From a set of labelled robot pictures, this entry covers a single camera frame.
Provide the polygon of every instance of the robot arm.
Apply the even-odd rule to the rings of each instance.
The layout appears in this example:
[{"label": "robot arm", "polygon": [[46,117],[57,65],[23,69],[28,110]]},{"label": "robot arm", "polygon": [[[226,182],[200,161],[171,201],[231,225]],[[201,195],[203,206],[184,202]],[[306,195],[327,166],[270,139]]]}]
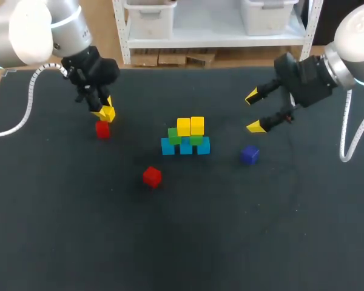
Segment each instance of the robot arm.
[{"label": "robot arm", "polygon": [[331,96],[336,87],[351,90],[356,82],[364,86],[364,5],[342,21],[334,42],[325,47],[322,56],[298,62],[287,53],[275,60],[274,67],[277,77],[256,87],[245,100],[252,105],[281,87],[284,104],[276,114],[248,125],[252,133],[268,132],[283,121],[292,122],[296,108]]},{"label": "robot arm", "polygon": [[0,6],[0,69],[70,57],[92,35],[77,0],[6,0]]},{"label": "robot arm", "polygon": [[0,6],[0,69],[58,56],[77,88],[76,101],[85,99],[94,115],[112,122],[115,111],[107,86],[120,70],[115,60],[100,57],[91,43],[78,0],[6,0]]}]

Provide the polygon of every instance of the green cube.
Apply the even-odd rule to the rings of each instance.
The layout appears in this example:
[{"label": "green cube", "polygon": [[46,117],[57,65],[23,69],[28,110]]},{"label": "green cube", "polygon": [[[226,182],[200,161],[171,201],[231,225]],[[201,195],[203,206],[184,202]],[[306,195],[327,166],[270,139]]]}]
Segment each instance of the green cube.
[{"label": "green cube", "polygon": [[190,145],[191,146],[200,146],[202,145],[203,142],[203,137],[202,135],[192,135],[190,136]]},{"label": "green cube", "polygon": [[172,146],[182,143],[182,137],[178,136],[178,130],[176,128],[169,129],[169,141]]}]

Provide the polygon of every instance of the white storage bin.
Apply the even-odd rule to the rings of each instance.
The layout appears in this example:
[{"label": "white storage bin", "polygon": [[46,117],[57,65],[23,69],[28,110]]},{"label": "white storage bin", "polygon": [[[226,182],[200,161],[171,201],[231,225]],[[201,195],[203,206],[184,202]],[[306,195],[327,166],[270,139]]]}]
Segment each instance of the white storage bin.
[{"label": "white storage bin", "polygon": [[131,35],[137,39],[167,39],[172,36],[176,1],[127,0]]},{"label": "white storage bin", "polygon": [[278,35],[285,30],[299,0],[241,0],[247,35]]}]

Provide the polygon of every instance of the white cable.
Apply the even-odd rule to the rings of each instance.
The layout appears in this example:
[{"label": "white cable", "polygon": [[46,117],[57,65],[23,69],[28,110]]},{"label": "white cable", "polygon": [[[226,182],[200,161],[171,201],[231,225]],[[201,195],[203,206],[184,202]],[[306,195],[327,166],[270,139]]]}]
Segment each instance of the white cable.
[{"label": "white cable", "polygon": [[346,103],[345,103],[345,111],[344,111],[344,119],[342,122],[342,130],[341,130],[341,141],[340,141],[340,159],[343,162],[348,162],[357,147],[357,144],[360,141],[360,138],[364,132],[364,119],[360,124],[359,128],[356,131],[356,134],[353,137],[352,143],[349,146],[349,150],[345,155],[345,136],[346,136],[346,126],[348,125],[348,116],[349,116],[349,108],[351,106],[351,98],[352,98],[352,90],[348,91],[346,94]]},{"label": "white cable", "polygon": [[14,128],[12,128],[10,130],[7,130],[5,132],[0,132],[0,137],[6,136],[6,135],[11,135],[12,133],[17,132],[27,122],[27,120],[28,120],[28,118],[30,117],[30,114],[31,114],[32,102],[33,102],[33,96],[34,96],[35,81],[38,78],[39,74],[42,73],[45,69],[48,69],[48,68],[57,68],[62,73],[62,75],[67,76],[66,69],[63,66],[59,65],[59,64],[51,63],[51,64],[44,64],[44,65],[40,66],[39,69],[37,69],[35,71],[35,73],[32,75],[31,80],[30,80],[29,100],[28,100],[28,103],[27,103],[27,109],[25,110],[25,114],[24,114],[23,119]]}]

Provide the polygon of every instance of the cardboard box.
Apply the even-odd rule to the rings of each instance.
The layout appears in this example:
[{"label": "cardboard box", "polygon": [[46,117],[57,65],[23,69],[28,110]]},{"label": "cardboard box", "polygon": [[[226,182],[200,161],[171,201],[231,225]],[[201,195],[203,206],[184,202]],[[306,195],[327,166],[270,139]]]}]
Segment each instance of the cardboard box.
[{"label": "cardboard box", "polygon": [[158,65],[159,50],[155,48],[141,48],[133,50],[131,64],[143,67],[156,67]]},{"label": "cardboard box", "polygon": [[183,48],[164,48],[159,52],[159,64],[167,65],[186,65],[187,49]]},{"label": "cardboard box", "polygon": [[216,57],[216,49],[214,48],[191,48],[186,58],[188,63],[201,64],[205,68],[209,68]]}]

